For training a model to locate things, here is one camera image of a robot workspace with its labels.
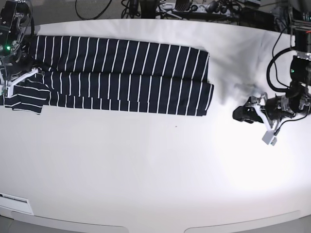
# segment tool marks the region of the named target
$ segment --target cable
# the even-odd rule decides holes
[[[276,132],[275,132],[274,134],[277,135],[277,134],[280,132],[281,127],[282,127],[286,122],[299,121],[299,120],[302,120],[302,119],[306,118],[306,117],[308,116],[309,112],[310,112],[310,108],[311,108],[311,104],[309,105],[308,111],[307,111],[307,113],[306,113],[306,115],[305,115],[304,117],[299,118],[299,119],[286,120],[286,121],[284,121],[284,122],[280,125],[280,127],[276,130]]]
[[[280,18],[276,18],[276,19],[275,19],[275,24],[277,24],[276,21],[279,21],[281,24],[283,24],[283,26],[284,26],[285,29],[288,28],[288,26],[287,26]]]
[[[130,14],[130,0],[122,0],[121,1],[121,5],[124,6],[124,9],[121,13],[121,18],[124,18],[126,16],[126,18],[134,18],[135,16],[140,17],[140,13],[136,12],[135,14]]]
[[[78,0],[75,1],[74,8],[75,8],[75,10],[76,10],[77,16],[78,16],[80,19],[82,19],[82,20],[94,20],[94,19],[98,19],[100,16],[102,16],[103,13],[105,13],[105,11],[108,9],[108,7],[110,6],[110,4],[111,4],[111,2],[112,2],[112,0],[110,0],[110,1],[108,2],[107,6],[106,6],[98,15],[96,15],[95,17],[93,17],[93,18],[84,18],[84,17],[82,17],[82,16],[78,13],[78,10],[77,10],[77,1],[78,1]]]
[[[280,40],[280,38],[281,38],[281,36],[282,36],[282,34],[283,34],[283,32],[284,32],[285,30],[286,30],[286,28],[284,28],[284,29],[281,31],[280,35],[278,36],[278,39],[276,40],[276,43],[275,43],[274,46],[273,46],[273,49],[272,49],[272,58],[274,58],[274,50],[275,50],[275,48],[276,48],[276,45],[277,45],[278,41]],[[274,66],[275,66],[275,68],[276,68],[276,80],[277,80],[277,82],[278,82],[279,84],[281,84],[281,85],[283,85],[283,86],[289,88],[289,86],[287,86],[287,85],[285,85],[285,84],[283,84],[283,83],[280,82],[280,80],[278,79],[278,76],[277,76],[277,66],[276,66],[276,63],[274,62],[273,64],[274,64]]]
[[[273,63],[280,57],[282,56],[283,54],[287,53],[287,52],[290,52],[292,51],[291,48],[287,48],[287,49],[284,49],[282,50],[281,52],[279,52],[274,58],[272,58],[272,60],[270,61],[269,65],[268,65],[268,68],[267,68],[267,82],[268,82],[268,85],[269,87],[274,90],[275,92],[287,92],[287,88],[277,88],[275,86],[273,86],[273,84],[271,83],[271,80],[270,80],[270,71],[271,71],[271,67],[273,65]]]

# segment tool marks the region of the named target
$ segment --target folded shirt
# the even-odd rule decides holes
[[[29,54],[42,74],[0,105],[41,113],[68,108],[204,116],[213,88],[209,54],[190,47],[75,36],[37,36]]]

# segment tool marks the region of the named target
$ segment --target white stripe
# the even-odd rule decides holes
[[[150,92],[151,92],[151,82],[152,82],[152,76],[150,76],[150,80],[149,80],[149,90],[148,90],[148,106],[147,106],[147,113],[149,112],[149,101],[150,101]]]
[[[95,52],[95,57],[94,57],[94,61],[93,61],[93,68],[92,68],[92,72],[94,72],[94,68],[95,68],[95,61],[96,61],[97,52],[98,52],[98,43],[99,43],[99,38],[97,38],[97,43],[96,43],[96,52]]]
[[[126,45],[126,50],[125,50],[125,55],[124,55],[124,60],[123,60],[123,65],[122,65],[121,73],[123,73],[123,70],[124,70],[124,65],[125,65],[125,62],[126,62],[126,56],[127,56],[127,51],[128,51],[129,44],[130,44],[130,41],[128,40],[127,41],[127,45]]]
[[[51,56],[51,67],[49,68],[49,71],[52,69],[52,65],[53,65],[54,45],[55,45],[55,36],[53,36],[52,56]]]
[[[49,106],[51,105],[52,93],[50,92]]]
[[[60,82],[60,94],[63,94],[63,81],[62,81],[62,75],[63,75],[63,73],[61,72],[61,73],[60,73],[60,76],[59,76],[59,82]]]
[[[79,80],[79,97],[80,97],[81,96],[81,73],[79,73],[78,80]]]
[[[168,98],[167,106],[166,106],[166,114],[169,111],[170,100],[171,100],[171,91],[172,91],[172,82],[173,82],[173,78],[174,78],[174,75],[175,75],[175,70],[176,70],[176,66],[177,66],[177,62],[178,62],[178,57],[179,57],[180,49],[181,49],[181,47],[179,46],[179,49],[178,49],[178,52],[177,52],[177,56],[176,56],[176,60],[175,60],[175,64],[174,64],[172,78],[170,80],[170,90],[169,90],[169,98]]]
[[[163,67],[162,76],[164,76],[164,72],[165,72],[165,68],[166,68],[167,60],[168,60],[169,55],[170,55],[170,50],[171,50],[171,45],[169,45],[169,49],[168,49],[167,54],[166,54],[166,58],[165,58],[165,63],[164,63],[164,67]]]
[[[134,68],[135,68],[135,63],[136,63],[136,58],[137,58],[137,54],[138,54],[139,45],[140,45],[140,41],[137,44],[137,48],[136,48],[136,53],[135,53],[135,58],[134,58],[131,74],[133,74],[133,71],[134,71]]]
[[[132,75],[130,74],[129,81],[128,81],[127,101],[130,101],[131,79],[132,79]]]
[[[137,102],[139,102],[139,99],[140,99],[140,86],[141,86],[141,75],[139,76]]]
[[[38,84],[42,84],[42,83],[39,83],[39,82],[35,82],[35,81],[32,81],[30,79],[27,79],[27,81],[31,82],[31,83],[38,83]]]
[[[144,60],[144,65],[142,66],[141,74],[143,74],[144,71],[145,71],[145,65],[146,65],[146,61],[147,61],[147,57],[148,57],[148,53],[149,53],[149,48],[150,48],[150,43],[148,43],[148,47],[147,47],[147,51],[146,51],[146,56],[145,56],[145,60]]]
[[[210,102],[211,92],[212,92],[212,85],[209,86],[208,100],[207,100],[207,104],[206,104],[206,107],[205,107],[205,111],[207,111],[207,109],[208,109],[208,104]]]
[[[108,92],[107,92],[107,100],[110,99],[110,75],[111,73],[109,73],[108,75]]]
[[[60,53],[59,53],[59,59],[58,59],[58,63],[57,63],[56,69],[58,69],[59,61],[60,61],[60,59],[62,57],[62,53],[63,53],[63,39],[64,39],[64,37],[62,36],[62,38],[60,40]]]
[[[196,56],[195,65],[194,65],[193,73],[192,73],[192,77],[191,77],[190,90],[189,90],[188,101],[187,101],[187,106],[186,106],[186,115],[188,114],[188,108],[189,108],[189,103],[190,103],[190,96],[191,96],[191,91],[192,91],[192,81],[193,81],[193,77],[194,77],[194,74],[195,74],[196,67],[198,65],[199,55],[200,55],[200,50],[198,50],[198,55]]]
[[[57,107],[58,107],[58,102],[59,102],[59,93],[57,92],[57,102],[56,102]]]
[[[46,47],[47,47],[47,36],[44,39],[44,54],[43,54],[43,63],[45,61],[45,51],[46,51]]]
[[[91,97],[91,73],[88,74],[88,97]]]
[[[208,59],[209,59],[209,55],[208,55],[208,57],[206,58],[205,67],[204,67],[203,74],[202,74],[202,78],[201,78],[199,97],[198,97],[198,102],[197,102],[196,108],[195,108],[195,110],[196,110],[196,113],[195,113],[195,114],[196,114],[196,115],[197,115],[197,110],[198,110],[198,108],[199,108],[199,103],[200,103],[200,98],[201,98],[201,92],[202,92],[202,82],[203,82],[203,78],[204,78],[204,75],[205,75],[205,71],[206,71]]]
[[[78,39],[78,47],[77,47],[77,55],[76,55],[76,59],[74,60],[74,66],[73,66],[73,71],[76,70],[76,64],[77,64],[77,59],[78,59],[78,54],[79,54],[79,47],[80,47],[80,38]]]
[[[121,85],[121,74],[119,74],[119,83],[118,83],[118,100],[120,100],[120,85]]]
[[[14,107],[14,106],[16,106],[16,105],[18,105],[18,104],[20,104],[21,102],[18,102],[18,103],[15,103],[15,104],[12,104],[12,105],[4,105],[5,107],[10,107],[10,108],[12,108],[12,107]]]
[[[86,57],[84,58],[84,63],[83,63],[83,72],[86,67],[86,58],[87,58],[87,53],[88,53],[88,44],[89,44],[89,38],[87,39],[87,44],[86,44]]]
[[[177,113],[178,113],[178,107],[179,107],[179,102],[180,102],[181,89],[182,89],[182,86],[183,86],[183,79],[184,79],[184,75],[185,75],[185,71],[186,71],[186,67],[187,67],[187,63],[188,63],[189,53],[190,53],[190,47],[189,47],[189,49],[188,49],[188,54],[187,54],[187,58],[186,58],[186,61],[185,61],[185,67],[184,67],[183,75],[182,75],[181,80],[180,80],[178,101],[177,101],[176,112],[175,112],[176,115],[177,115]]]
[[[98,98],[100,98],[100,93],[101,93],[101,76],[102,76],[102,73],[99,73],[99,76],[98,76]]]
[[[33,107],[37,107],[37,108],[42,108],[42,106],[38,106],[35,104],[31,104],[31,103],[23,103],[23,105],[29,105],[29,106],[33,106]]]
[[[159,88],[159,95],[157,97],[156,113],[159,113],[159,103],[160,103],[160,96],[161,96],[161,88],[162,88],[162,76],[160,77],[160,88]]]
[[[72,36],[69,38],[68,54],[67,54],[67,59],[66,59],[66,62],[65,62],[65,70],[67,70],[67,62],[68,62],[68,58],[69,58],[70,45],[71,45],[71,38],[72,38]]]
[[[109,45],[109,39],[107,40],[107,43],[106,43],[106,51],[105,51],[105,57],[104,57],[104,61],[103,61],[102,72],[104,71],[104,66],[105,66],[107,52],[108,52],[108,45]]]
[[[31,113],[36,113],[36,112],[34,112],[34,111],[31,111],[31,110],[26,110],[26,109],[19,109],[19,108],[15,108],[14,109],[14,111],[15,110],[20,110],[20,111],[25,111],[25,112],[31,112]]]
[[[115,62],[116,62],[117,53],[118,53],[118,47],[119,47],[119,41],[120,41],[120,40],[117,41],[117,47],[116,47],[115,57],[114,57],[113,63],[112,63],[111,72],[113,72],[113,69],[114,69],[114,67],[115,67]]]
[[[15,96],[17,96],[17,94],[15,94],[15,95],[12,95],[9,99],[11,99],[11,98],[13,98],[13,97],[15,97]]]
[[[139,76],[139,84],[138,84],[138,95],[137,95],[137,103],[138,103],[138,107],[137,107],[137,111],[139,112],[139,106],[140,106],[140,86],[141,86],[141,75]]]
[[[31,99],[36,99],[36,100],[46,100],[46,99],[43,99],[43,98],[39,98],[39,97],[34,97],[34,96],[26,96],[26,95],[22,95],[22,94],[18,94],[19,96],[23,96],[23,97],[28,97],[28,98],[31,98]]]
[[[69,95],[71,96],[71,72],[69,73]]]
[[[153,69],[152,69],[152,75],[153,75],[154,72],[155,72],[155,67],[156,67],[156,62],[157,62],[157,57],[158,57],[158,55],[159,55],[160,47],[161,47],[161,45],[158,44],[158,46],[157,46],[157,51],[156,51],[156,56],[155,56],[155,63],[154,63],[154,67],[153,67]]]
[[[36,48],[35,48],[35,60],[37,60],[37,54],[38,54],[38,44],[39,44],[39,38],[40,36],[37,37],[37,45],[36,45]]]
[[[37,89],[37,88],[34,88],[34,87],[30,87],[30,86],[19,86],[19,85],[15,85],[15,86],[18,86],[18,87],[22,87],[22,88],[27,88],[27,89],[33,89],[33,90],[36,90],[36,91],[49,91],[49,90],[40,90],[40,89]]]

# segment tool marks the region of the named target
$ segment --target black cable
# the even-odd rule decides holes
[[[121,5],[124,6],[124,9],[121,13],[121,18],[124,18],[126,16],[126,18],[134,18],[135,16],[140,17],[140,13],[136,12],[135,14],[131,14],[130,12],[130,0],[122,0],[121,1]]]
[[[93,17],[93,18],[84,18],[84,17],[82,17],[82,16],[78,13],[78,10],[77,10],[77,1],[78,1],[78,0],[75,1],[74,7],[75,7],[75,10],[76,10],[77,16],[78,16],[80,19],[82,19],[82,20],[94,20],[94,19],[98,19],[100,16],[103,15],[103,13],[105,13],[105,11],[108,9],[108,7],[110,6],[110,4],[111,4],[111,2],[112,2],[112,0],[110,0],[110,1],[108,2],[107,6],[106,6],[98,15],[96,15],[95,17]]]
[[[299,121],[299,120],[302,120],[302,119],[306,118],[306,117],[308,116],[309,112],[310,112],[310,108],[311,108],[311,105],[309,105],[308,111],[307,111],[307,113],[306,113],[306,115],[305,115],[304,117],[299,118],[299,119],[286,120],[286,121],[284,121],[284,122],[280,125],[280,127],[276,130],[275,135],[277,135],[277,134],[280,132],[281,127],[282,127],[286,122]]]
[[[288,26],[287,26],[280,18],[276,18],[276,21],[277,21],[277,20],[278,20],[281,24],[283,24],[283,26],[285,27],[285,29],[287,29]]]
[[[273,65],[274,62],[276,62],[276,60],[282,56],[283,54],[287,53],[287,52],[290,52],[292,51],[291,48],[287,48],[287,49],[284,49],[282,50],[281,52],[279,52],[274,58],[272,58],[272,60],[270,61],[269,65],[268,65],[268,68],[267,68],[267,82],[268,82],[268,85],[269,87],[274,90],[275,92],[287,92],[287,88],[277,88],[275,86],[273,86],[273,84],[271,83],[271,80],[270,80],[270,71],[271,71],[271,67]]]
[[[231,6],[237,6],[238,7],[238,12],[242,11],[242,6],[237,2],[237,1],[232,1]]]
[[[281,36],[282,36],[282,34],[284,33],[285,30],[286,30],[286,28],[284,28],[284,29],[281,31],[280,35],[278,36],[278,39],[276,40],[276,43],[275,43],[274,46],[273,46],[273,49],[272,49],[272,58],[274,58],[274,50],[275,50],[275,48],[276,48],[276,45],[277,45],[278,41],[280,40],[280,38],[281,38]],[[283,86],[289,88],[289,86],[283,84],[283,83],[280,82],[280,80],[278,79],[278,75],[277,75],[277,66],[276,66],[276,63],[275,63],[275,62],[274,62],[274,67],[276,68],[276,80],[277,80],[277,82],[278,82],[279,84],[281,84],[281,85],[283,85]]]

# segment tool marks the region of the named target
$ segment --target wire bundle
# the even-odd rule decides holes
[[[121,18],[124,18],[126,16],[126,18],[134,18],[135,16],[140,17],[140,13],[137,11],[134,14],[131,13],[130,10],[130,0],[122,0],[121,1],[122,6],[124,6],[124,9],[121,13]]]

